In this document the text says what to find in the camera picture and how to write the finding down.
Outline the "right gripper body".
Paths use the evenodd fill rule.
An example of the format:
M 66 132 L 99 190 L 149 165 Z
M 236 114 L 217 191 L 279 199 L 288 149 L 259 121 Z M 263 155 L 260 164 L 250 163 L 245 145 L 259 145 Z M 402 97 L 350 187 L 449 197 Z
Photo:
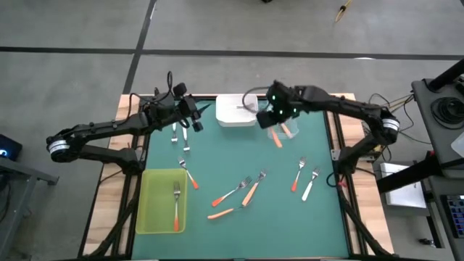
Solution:
M 267 114 L 271 120 L 288 120 L 299 117 L 297 93 L 282 82 L 274 80 L 266 92 L 266 98 L 270 105 Z

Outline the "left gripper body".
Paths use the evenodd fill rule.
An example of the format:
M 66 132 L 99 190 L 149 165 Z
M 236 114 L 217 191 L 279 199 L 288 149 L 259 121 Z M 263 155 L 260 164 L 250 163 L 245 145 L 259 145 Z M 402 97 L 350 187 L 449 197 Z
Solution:
M 184 126 L 190 126 L 191 123 L 199 119 L 199 109 L 192 95 L 174 97 L 168 95 L 163 100 L 151 98 L 146 105 L 146 120 L 148 126 L 168 126 L 173 123 L 183 122 Z

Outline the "orange steel fork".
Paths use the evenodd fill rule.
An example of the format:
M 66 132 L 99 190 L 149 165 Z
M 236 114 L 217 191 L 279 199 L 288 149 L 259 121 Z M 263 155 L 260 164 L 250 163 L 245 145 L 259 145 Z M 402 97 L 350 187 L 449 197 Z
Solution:
M 245 188 L 251 181 L 252 181 L 252 178 L 251 178 L 250 176 L 246 177 L 244 180 L 242 180 L 242 181 L 238 184 L 238 186 L 237 186 L 235 189 L 233 189 L 233 190 L 229 191 L 227 194 L 225 194 L 225 195 L 223 195 L 223 196 L 221 196 L 221 197 L 215 199 L 215 200 L 212 202 L 212 207 L 218 206 L 218 205 L 219 205 L 222 201 L 224 201 L 228 196 L 230 196 L 231 194 L 237 192 L 237 191 L 240 190 L 240 189 Z
M 299 177 L 300 177 L 300 174 L 301 174 L 302 169 L 303 169 L 304 166 L 306 165 L 306 162 L 307 162 L 307 158 L 306 158 L 306 157 L 301 157 L 301 158 L 299 159 L 298 171 L 297 171 L 296 177 L 295 177 L 295 179 L 294 179 L 294 182 L 292 183 L 291 192 L 295 192 L 295 191 L 297 190 L 298 180 L 299 180 Z
M 178 200 L 181 195 L 180 184 L 178 181 L 175 181 L 173 184 L 173 195 L 175 198 L 175 216 L 174 216 L 174 231 L 179 231 L 179 219 L 178 219 Z
M 179 165 L 186 171 L 187 176 L 189 177 L 192 186 L 194 187 L 195 190 L 199 188 L 198 183 L 194 180 L 193 176 L 190 174 L 189 169 L 186 167 L 186 161 L 182 157 L 178 157 L 178 163 Z

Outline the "clear plastic bin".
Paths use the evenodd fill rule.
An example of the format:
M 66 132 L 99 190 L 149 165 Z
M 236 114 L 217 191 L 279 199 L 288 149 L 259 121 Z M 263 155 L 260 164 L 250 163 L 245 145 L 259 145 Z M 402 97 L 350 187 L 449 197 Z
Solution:
M 293 138 L 295 138 L 297 136 L 298 132 L 299 132 L 299 129 L 298 129 L 298 126 L 297 126 L 297 121 L 294 118 L 290 117 L 288 120 L 286 120 L 284 122 L 284 124 L 288 127 L 288 129 L 293 134 Z M 270 128 L 274 128 L 274 130 L 278 134 L 278 137 L 279 137 L 280 140 L 292 139 L 292 138 L 288 138 L 286 136 L 286 134 L 283 132 L 283 130 L 281 128 L 281 123 L 278 123 L 277 125 L 274 125 L 274 126 L 272 126 Z M 272 139 L 271 134 L 270 134 L 270 128 L 267 129 L 268 138 Z

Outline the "white plastic bin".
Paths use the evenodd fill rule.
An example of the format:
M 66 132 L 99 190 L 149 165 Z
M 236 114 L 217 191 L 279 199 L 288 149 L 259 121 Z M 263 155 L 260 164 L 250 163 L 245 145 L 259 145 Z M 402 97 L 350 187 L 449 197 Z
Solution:
M 220 94 L 215 100 L 216 119 L 222 127 L 251 127 L 257 122 L 258 97 L 249 94 L 245 97 L 245 105 L 252 104 L 254 110 L 237 109 L 242 105 L 243 94 Z

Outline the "yellow-green plastic bin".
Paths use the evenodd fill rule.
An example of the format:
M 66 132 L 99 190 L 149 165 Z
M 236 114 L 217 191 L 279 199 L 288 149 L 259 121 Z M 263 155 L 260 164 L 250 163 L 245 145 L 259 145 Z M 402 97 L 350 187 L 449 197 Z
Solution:
M 173 229 L 175 216 L 173 184 L 175 181 L 179 182 L 181 190 L 178 200 L 179 231 Z M 145 170 L 142 174 L 136 233 L 154 235 L 184 232 L 188 184 L 186 171 L 182 168 Z

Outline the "black angled beam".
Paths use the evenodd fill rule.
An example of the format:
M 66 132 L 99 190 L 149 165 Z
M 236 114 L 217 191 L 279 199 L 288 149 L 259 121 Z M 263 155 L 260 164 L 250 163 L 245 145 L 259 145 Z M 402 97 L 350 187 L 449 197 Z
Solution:
M 404 186 L 419 182 L 433 175 L 441 175 L 439 161 L 436 157 L 430 156 L 424 160 L 407 167 L 399 172 L 381 178 L 376 181 L 380 194 L 400 189 Z

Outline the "gray equipment cart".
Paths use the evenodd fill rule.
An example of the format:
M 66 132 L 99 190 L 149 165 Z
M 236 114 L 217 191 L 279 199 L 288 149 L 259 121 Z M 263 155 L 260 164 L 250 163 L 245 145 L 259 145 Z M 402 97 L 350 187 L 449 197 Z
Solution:
M 447 129 L 444 127 L 445 123 L 439 124 L 434 119 L 431 110 L 432 103 L 438 98 L 452 97 L 464 103 L 464 96 L 458 92 L 455 85 L 446 85 L 439 90 L 439 93 L 434 93 L 429 91 L 423 80 L 413 81 L 412 90 L 443 175 L 447 178 L 464 179 L 464 162 L 452 167 L 443 166 L 444 163 L 463 159 L 452 149 L 451 144 L 461 133 L 464 133 L 464 125 L 448 125 L 449 129 Z

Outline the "white electronics box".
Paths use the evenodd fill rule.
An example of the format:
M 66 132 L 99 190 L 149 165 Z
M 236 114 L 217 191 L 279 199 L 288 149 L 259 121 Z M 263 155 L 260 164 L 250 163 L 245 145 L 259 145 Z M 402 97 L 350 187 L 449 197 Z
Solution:
M 406 165 L 381 163 L 381 177 L 385 178 L 406 168 Z M 386 204 L 389 206 L 415 207 L 421 209 L 426 208 L 426 201 L 423 197 L 421 182 L 412 183 L 410 185 L 403 186 L 402 188 L 386 192 L 384 196 L 386 198 Z

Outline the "gray desk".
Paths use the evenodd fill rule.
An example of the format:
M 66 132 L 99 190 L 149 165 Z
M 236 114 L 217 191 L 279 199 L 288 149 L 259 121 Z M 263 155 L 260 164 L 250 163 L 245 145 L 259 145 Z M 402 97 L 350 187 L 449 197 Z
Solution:
M 5 261 L 38 181 L 55 186 L 58 176 L 0 157 L 0 261 Z

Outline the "black computer with blue light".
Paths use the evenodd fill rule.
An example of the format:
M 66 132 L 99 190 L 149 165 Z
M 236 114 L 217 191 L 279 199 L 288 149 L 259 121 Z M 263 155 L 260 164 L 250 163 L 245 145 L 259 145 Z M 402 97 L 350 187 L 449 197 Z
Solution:
M 22 150 L 22 144 L 0 134 L 0 157 L 16 161 Z

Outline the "black pole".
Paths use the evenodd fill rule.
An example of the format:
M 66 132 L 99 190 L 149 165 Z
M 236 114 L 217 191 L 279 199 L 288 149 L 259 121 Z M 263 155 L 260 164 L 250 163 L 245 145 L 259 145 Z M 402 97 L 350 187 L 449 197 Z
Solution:
M 438 93 L 440 92 L 441 88 L 451 84 L 462 74 L 464 74 L 464 58 L 451 66 L 449 69 L 445 70 L 442 74 L 432 79 L 429 83 L 426 84 L 426 87 L 429 91 Z

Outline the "black button control deck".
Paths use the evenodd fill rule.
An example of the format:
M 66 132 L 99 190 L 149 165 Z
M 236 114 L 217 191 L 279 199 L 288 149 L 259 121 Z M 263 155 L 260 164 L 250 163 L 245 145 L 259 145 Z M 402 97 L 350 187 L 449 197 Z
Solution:
M 456 239 L 464 239 L 464 195 L 441 195 L 449 226 Z

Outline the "black table frame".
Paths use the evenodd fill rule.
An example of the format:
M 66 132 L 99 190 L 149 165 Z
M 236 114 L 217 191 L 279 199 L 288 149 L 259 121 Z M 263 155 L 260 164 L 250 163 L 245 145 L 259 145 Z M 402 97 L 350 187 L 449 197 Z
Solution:
M 325 116 L 332 149 L 343 145 L 353 145 L 364 137 L 362 124 L 347 116 L 335 116 L 328 112 Z M 359 169 L 351 178 L 345 178 L 345 197 L 357 205 L 358 215 L 376 241 L 388 252 L 394 247 L 386 223 L 386 216 L 381 204 L 381 195 L 377 191 L 376 179 L 372 175 L 373 167 L 369 162 L 358 162 Z M 116 174 L 117 165 L 105 164 L 101 171 L 99 184 L 91 214 L 88 217 L 83 243 L 78 252 L 79 257 L 88 257 L 109 234 L 117 219 L 127 208 L 134 192 L 139 189 L 141 180 L 136 176 L 126 177 Z M 121 231 L 116 235 L 107 253 L 109 257 L 126 257 L 132 250 L 135 239 L 136 211 L 128 216 Z

